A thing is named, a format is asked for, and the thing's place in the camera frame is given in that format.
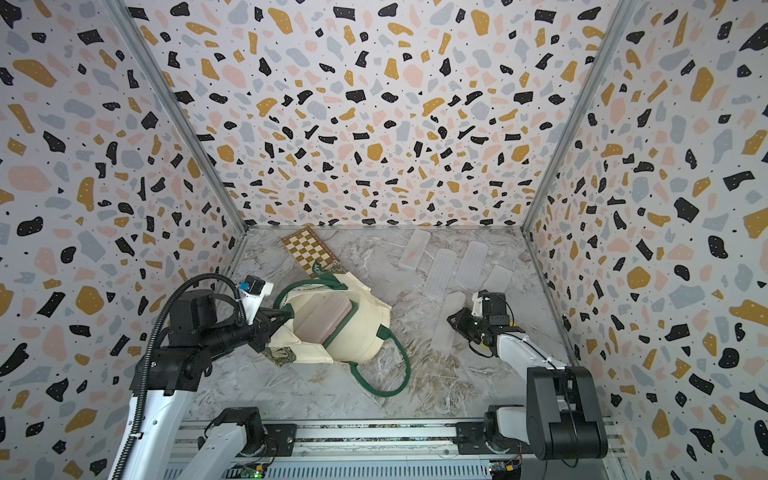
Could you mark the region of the pink translucent case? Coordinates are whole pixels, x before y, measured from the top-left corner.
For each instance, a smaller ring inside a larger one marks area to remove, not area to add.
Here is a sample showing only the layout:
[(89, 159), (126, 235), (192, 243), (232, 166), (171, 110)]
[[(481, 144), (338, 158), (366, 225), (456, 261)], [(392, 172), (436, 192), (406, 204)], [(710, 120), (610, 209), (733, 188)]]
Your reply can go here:
[(344, 294), (314, 296), (297, 314), (294, 332), (303, 342), (322, 344), (352, 312), (352, 307)]

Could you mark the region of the cream canvas tote bag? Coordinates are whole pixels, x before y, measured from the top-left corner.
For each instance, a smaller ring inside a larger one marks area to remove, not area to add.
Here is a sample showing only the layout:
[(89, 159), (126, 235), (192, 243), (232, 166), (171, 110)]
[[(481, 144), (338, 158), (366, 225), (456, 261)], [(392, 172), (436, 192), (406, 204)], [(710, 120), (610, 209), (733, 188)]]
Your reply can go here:
[[(294, 332), (297, 314), (312, 297), (332, 293), (347, 296), (353, 303), (352, 312), (324, 343), (301, 341)], [(273, 309), (288, 314), (291, 319), (271, 337), (266, 346), (269, 351), (287, 350), (297, 364), (346, 364), (357, 383), (376, 397), (396, 396), (408, 386), (412, 365), (406, 349), (391, 330), (392, 307), (376, 298), (353, 274), (326, 273), (318, 278), (294, 282), (277, 295)], [(362, 376), (359, 365), (372, 360), (388, 341), (399, 351), (405, 373), (398, 386), (381, 390)]]

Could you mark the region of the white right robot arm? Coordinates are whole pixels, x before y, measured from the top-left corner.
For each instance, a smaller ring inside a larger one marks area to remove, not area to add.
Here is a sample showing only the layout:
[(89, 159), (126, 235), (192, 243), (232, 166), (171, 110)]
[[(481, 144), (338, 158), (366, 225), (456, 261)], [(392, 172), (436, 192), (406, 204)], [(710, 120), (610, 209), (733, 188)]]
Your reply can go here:
[(577, 464), (607, 455), (609, 440), (591, 373), (537, 346), (514, 322), (504, 294), (481, 290), (471, 308), (461, 308), (446, 323), (471, 351), (486, 348), (486, 358), (501, 360), (525, 381), (525, 403), (489, 407), (481, 431), (470, 440), (503, 453), (526, 445), (543, 461)]

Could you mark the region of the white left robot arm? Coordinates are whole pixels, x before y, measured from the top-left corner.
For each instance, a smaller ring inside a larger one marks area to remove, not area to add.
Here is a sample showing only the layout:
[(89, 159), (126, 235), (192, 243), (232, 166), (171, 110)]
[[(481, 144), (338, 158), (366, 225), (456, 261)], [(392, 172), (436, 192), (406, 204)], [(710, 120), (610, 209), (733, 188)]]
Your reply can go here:
[[(286, 318), (257, 315), (253, 324), (203, 324), (184, 320), (154, 333), (138, 363), (126, 431), (110, 476), (161, 479), (194, 393), (215, 360), (241, 346), (261, 352)], [(204, 427), (184, 479), (219, 479), (231, 467), (262, 478), (277, 458), (293, 453), (297, 427), (267, 425), (255, 407), (229, 407)]]

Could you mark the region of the wooden chess board box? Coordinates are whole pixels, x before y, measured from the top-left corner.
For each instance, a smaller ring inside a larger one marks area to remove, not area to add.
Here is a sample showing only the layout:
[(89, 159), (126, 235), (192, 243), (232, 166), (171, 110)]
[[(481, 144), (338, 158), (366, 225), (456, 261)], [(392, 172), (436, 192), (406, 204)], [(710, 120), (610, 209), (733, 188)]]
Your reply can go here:
[(310, 278), (346, 272), (341, 260), (310, 226), (283, 237), (281, 242)]

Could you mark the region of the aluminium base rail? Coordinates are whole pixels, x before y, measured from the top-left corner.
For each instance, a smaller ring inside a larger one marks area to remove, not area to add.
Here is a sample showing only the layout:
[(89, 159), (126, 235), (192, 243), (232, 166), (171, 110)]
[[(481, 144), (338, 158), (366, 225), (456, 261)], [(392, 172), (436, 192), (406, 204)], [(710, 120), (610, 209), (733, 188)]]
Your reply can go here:
[(262, 458), (268, 479), (490, 479), (521, 463), (525, 479), (631, 479), (611, 420), (602, 460), (544, 462), (525, 446), (487, 446), (479, 419), (279, 420), (278, 446)]

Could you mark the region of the aluminium corner post left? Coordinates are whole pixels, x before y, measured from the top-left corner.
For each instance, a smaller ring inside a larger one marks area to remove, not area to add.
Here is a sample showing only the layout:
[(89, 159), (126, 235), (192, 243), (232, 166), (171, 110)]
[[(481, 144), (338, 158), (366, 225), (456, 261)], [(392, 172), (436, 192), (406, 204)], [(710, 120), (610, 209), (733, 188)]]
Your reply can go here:
[(223, 211), (240, 236), (247, 233), (247, 225), (227, 193), (215, 167), (205, 151), (201, 141), (195, 134), (187, 117), (176, 100), (172, 88), (165, 81), (162, 71), (143, 39), (139, 28), (134, 23), (124, 1), (103, 1), (104, 8), (117, 31), (125, 40), (131, 54), (145, 73), (146, 79), (154, 89), (163, 109), (167, 112), (176, 127), (182, 141), (191, 150), (202, 172), (205, 174), (210, 188), (219, 199)]

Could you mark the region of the aluminium corner post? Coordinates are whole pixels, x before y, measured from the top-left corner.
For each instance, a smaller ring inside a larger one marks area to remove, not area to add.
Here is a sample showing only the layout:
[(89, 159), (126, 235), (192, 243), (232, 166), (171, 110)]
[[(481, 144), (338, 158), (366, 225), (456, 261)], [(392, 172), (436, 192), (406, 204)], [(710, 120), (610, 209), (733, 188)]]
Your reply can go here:
[(553, 158), (547, 169), (542, 175), (539, 188), (534, 196), (532, 204), (528, 210), (526, 218), (522, 224), (521, 232), (526, 235), (532, 230), (536, 215), (543, 209), (546, 202), (547, 193), (550, 187), (555, 183), (555, 176), (562, 167), (566, 155), (575, 139), (579, 126), (590, 108), (591, 101), (600, 85), (601, 79), (606, 72), (608, 64), (612, 58), (621, 33), (624, 31), (637, 2), (632, 0), (621, 0), (617, 2), (616, 10), (608, 23), (605, 32), (605, 38), (596, 52), (593, 65), (588, 72), (585, 83), (575, 102), (557, 147), (554, 150)]
[(201, 141), (195, 134), (187, 117), (176, 100), (172, 88), (165, 81), (162, 71), (143, 39), (139, 28), (134, 23), (124, 1), (103, 1), (104, 8), (117, 31), (125, 40), (131, 54), (145, 73), (146, 79), (154, 89), (163, 109), (167, 112), (176, 127), (182, 141), (191, 150), (202, 172), (205, 174), (210, 188), (219, 199), (223, 211), (240, 236), (247, 233), (247, 225), (227, 193), (215, 167), (205, 151)]

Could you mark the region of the aluminium corner post right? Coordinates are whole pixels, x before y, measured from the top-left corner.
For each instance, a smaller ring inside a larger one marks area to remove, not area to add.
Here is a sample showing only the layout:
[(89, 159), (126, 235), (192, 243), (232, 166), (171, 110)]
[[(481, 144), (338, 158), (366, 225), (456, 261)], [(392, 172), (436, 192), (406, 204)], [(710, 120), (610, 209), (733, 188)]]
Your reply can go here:
[(536, 215), (543, 209), (546, 202), (547, 193), (550, 187), (555, 183), (555, 176), (562, 167), (566, 155), (575, 139), (579, 126), (590, 108), (591, 101), (600, 85), (601, 79), (606, 72), (608, 64), (612, 58), (621, 33), (624, 31), (637, 2), (632, 0), (621, 0), (617, 2), (616, 10), (608, 23), (605, 32), (605, 38), (596, 52), (593, 65), (588, 72), (585, 83), (575, 102), (557, 147), (554, 150), (553, 158), (547, 169), (542, 175), (539, 188), (534, 196), (532, 204), (528, 210), (526, 218), (522, 224), (521, 232), (526, 235), (532, 230)]

